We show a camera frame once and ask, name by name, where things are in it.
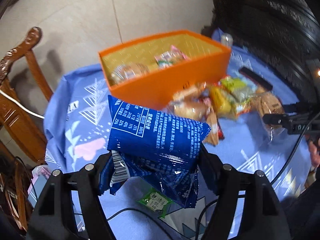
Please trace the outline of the long bread clear pack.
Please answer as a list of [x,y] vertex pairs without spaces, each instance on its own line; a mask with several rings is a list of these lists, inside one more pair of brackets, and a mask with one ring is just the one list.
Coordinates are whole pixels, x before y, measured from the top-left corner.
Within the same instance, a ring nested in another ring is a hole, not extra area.
[[179,92],[176,92],[172,96],[172,101],[185,101],[185,100],[191,100],[193,98],[198,98],[202,92],[206,89],[207,83],[197,83],[195,85],[192,85],[186,89],[183,89]]

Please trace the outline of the dark carved wooden furniture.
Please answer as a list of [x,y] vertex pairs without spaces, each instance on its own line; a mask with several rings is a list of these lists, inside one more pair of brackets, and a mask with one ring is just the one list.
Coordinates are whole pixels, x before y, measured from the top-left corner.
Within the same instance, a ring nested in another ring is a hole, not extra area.
[[319,59],[319,0],[213,0],[216,29],[268,64],[298,98],[319,102],[319,77],[307,62]]

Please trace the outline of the green nut snack pack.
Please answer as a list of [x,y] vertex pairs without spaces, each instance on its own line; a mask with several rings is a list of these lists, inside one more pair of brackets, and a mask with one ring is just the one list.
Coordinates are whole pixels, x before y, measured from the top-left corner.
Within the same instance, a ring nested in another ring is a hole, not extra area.
[[159,68],[167,68],[176,63],[176,56],[172,51],[166,51],[161,55],[155,56]]

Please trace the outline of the brown triangular snack pack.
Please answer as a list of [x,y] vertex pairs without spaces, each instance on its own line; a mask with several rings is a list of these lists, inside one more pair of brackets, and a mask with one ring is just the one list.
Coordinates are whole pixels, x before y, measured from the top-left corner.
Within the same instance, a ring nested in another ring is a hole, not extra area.
[[209,108],[209,112],[206,117],[206,124],[210,127],[210,132],[204,139],[204,142],[209,143],[211,145],[219,144],[219,129],[217,124],[217,116],[212,107]]

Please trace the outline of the carved wooden chair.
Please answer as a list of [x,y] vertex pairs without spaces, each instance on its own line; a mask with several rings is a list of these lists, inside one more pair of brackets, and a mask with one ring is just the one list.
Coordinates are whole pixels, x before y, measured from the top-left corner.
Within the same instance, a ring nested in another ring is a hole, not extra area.
[[42,30],[32,27],[21,44],[9,50],[1,59],[1,127],[4,127],[17,146],[37,164],[45,163],[47,139],[31,119],[29,110],[24,110],[16,91],[11,87],[8,75],[14,63],[25,58],[29,70],[47,100],[53,95],[41,68],[36,60],[33,48],[40,42]]

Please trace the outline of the golden snack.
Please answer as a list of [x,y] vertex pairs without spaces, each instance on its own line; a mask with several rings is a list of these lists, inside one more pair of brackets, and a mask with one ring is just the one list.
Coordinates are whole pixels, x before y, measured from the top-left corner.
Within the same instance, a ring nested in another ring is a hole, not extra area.
[[236,119],[233,103],[235,99],[220,86],[212,86],[209,89],[212,107],[218,118]]

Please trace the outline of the round bun clear pack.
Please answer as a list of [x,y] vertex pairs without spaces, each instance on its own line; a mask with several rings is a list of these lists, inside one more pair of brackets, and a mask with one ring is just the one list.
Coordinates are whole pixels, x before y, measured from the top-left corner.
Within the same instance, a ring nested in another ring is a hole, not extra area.
[[199,101],[172,101],[167,109],[176,116],[195,121],[204,120],[211,112],[209,106]]

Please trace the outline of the brown bread clear pack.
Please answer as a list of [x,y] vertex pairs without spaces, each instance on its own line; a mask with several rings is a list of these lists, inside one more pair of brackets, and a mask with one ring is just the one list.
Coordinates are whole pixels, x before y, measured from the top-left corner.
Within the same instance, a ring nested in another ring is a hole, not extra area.
[[285,111],[281,101],[272,92],[256,93],[251,96],[251,108],[257,111],[260,116],[261,123],[267,133],[269,141],[283,132],[280,125],[269,125],[263,121],[263,116],[266,114],[284,114]]

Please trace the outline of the pink round cookie pack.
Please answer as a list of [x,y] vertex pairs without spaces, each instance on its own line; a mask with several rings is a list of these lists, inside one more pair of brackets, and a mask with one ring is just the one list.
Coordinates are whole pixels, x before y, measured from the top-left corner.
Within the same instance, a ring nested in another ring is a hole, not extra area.
[[177,60],[190,60],[187,55],[185,55],[180,49],[171,45],[170,47],[171,56]]

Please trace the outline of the clear round cracker pack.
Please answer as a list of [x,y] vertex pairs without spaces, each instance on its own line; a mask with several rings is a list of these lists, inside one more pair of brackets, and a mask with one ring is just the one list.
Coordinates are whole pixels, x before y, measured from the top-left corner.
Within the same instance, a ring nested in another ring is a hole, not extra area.
[[135,79],[150,72],[149,68],[141,63],[122,64],[117,66],[109,75],[113,84],[120,84],[124,81]]

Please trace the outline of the orange cardboard box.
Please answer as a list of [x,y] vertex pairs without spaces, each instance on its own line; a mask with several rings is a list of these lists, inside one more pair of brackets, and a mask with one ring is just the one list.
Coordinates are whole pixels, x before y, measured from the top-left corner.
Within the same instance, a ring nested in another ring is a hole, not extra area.
[[[160,69],[156,56],[175,46],[187,60]],[[101,68],[112,96],[161,110],[172,96],[197,83],[216,83],[226,75],[231,49],[188,30],[141,37],[99,52]],[[149,72],[116,84],[111,73],[121,65],[141,63]]]

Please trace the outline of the white beverage can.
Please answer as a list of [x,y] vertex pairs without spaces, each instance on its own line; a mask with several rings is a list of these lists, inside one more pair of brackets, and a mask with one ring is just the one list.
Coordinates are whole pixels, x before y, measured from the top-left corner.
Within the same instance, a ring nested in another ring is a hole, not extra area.
[[220,42],[223,46],[232,48],[233,46],[233,37],[228,33],[223,33],[220,37]]

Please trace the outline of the blue snack bag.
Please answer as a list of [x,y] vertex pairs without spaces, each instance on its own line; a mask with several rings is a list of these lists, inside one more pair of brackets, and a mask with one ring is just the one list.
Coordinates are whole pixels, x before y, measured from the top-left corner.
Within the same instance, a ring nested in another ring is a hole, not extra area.
[[194,208],[199,191],[197,158],[210,127],[108,96],[112,127],[108,151],[115,194],[131,177],[143,178],[183,208]]

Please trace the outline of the blue patterned tablecloth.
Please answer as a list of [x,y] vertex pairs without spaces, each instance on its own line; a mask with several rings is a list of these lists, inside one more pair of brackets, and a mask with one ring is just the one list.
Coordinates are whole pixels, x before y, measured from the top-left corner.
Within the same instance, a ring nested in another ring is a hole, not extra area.
[[[299,102],[267,65],[240,48],[230,49],[223,78],[245,77],[257,85],[256,93],[272,92],[282,106]],[[220,81],[207,83],[198,98],[188,101],[212,107],[212,86],[221,87]],[[127,179],[115,194],[97,194],[94,164],[109,152],[109,95],[101,64],[63,76],[44,116],[46,161],[53,173],[37,202],[28,238],[79,239],[78,222],[84,224],[88,239],[290,238],[280,202],[304,187],[310,168],[304,133],[288,134],[283,128],[269,141],[252,108],[235,120],[217,117],[219,144],[202,144],[223,163],[223,191],[216,196],[208,189],[197,158],[195,207],[186,209],[172,201],[161,218],[137,202],[154,188],[143,178]]]

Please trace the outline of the green melon seed bag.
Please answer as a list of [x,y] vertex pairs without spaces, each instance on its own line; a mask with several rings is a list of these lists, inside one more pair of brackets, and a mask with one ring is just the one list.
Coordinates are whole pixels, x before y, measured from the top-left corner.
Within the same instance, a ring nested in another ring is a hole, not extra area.
[[226,76],[220,80],[220,84],[236,117],[251,111],[251,99],[258,88],[255,83],[245,77]]

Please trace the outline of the small green snack pack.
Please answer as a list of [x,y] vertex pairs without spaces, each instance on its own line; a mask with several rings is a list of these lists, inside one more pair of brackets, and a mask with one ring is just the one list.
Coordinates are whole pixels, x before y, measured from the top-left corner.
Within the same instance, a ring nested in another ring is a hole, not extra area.
[[165,218],[168,208],[172,204],[172,200],[170,198],[154,188],[152,188],[137,202],[146,206],[151,211],[157,213],[157,215],[161,218]]

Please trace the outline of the folded striped cloth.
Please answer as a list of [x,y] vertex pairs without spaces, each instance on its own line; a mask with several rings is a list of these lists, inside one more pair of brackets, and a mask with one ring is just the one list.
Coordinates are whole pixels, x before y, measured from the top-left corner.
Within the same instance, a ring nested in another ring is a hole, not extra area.
[[28,189],[28,201],[35,207],[38,198],[42,192],[43,187],[45,186],[48,178],[51,174],[51,169],[48,165],[40,165],[35,167],[32,172],[31,185]]

